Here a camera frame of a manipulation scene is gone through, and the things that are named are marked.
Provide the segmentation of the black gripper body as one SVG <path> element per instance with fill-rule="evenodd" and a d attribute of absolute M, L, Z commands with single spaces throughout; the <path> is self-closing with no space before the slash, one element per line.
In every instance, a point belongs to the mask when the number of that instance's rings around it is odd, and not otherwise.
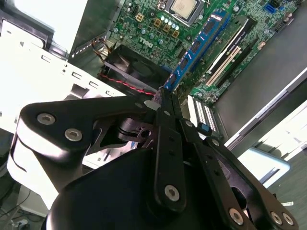
<path fill-rule="evenodd" d="M 182 151 L 135 149 L 67 185 L 46 230 L 225 230 L 228 212 Z"/>

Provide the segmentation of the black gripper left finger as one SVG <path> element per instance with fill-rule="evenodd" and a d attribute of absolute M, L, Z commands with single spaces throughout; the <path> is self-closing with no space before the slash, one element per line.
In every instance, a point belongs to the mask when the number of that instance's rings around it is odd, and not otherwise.
<path fill-rule="evenodd" d="M 157 109 L 129 96 L 30 104 L 21 110 L 15 145 L 37 157 L 60 194 L 132 150 L 182 151 L 170 94 L 159 92 Z"/>

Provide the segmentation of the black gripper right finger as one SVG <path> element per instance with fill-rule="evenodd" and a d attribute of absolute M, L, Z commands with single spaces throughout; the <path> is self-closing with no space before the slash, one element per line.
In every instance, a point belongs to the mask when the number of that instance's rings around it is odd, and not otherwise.
<path fill-rule="evenodd" d="M 204 176 L 217 208 L 214 229 L 297 230 L 297 221 L 277 198 L 224 145 L 211 137 L 202 140 L 183 118 L 178 97 L 171 93 L 170 100 L 192 165 Z"/>

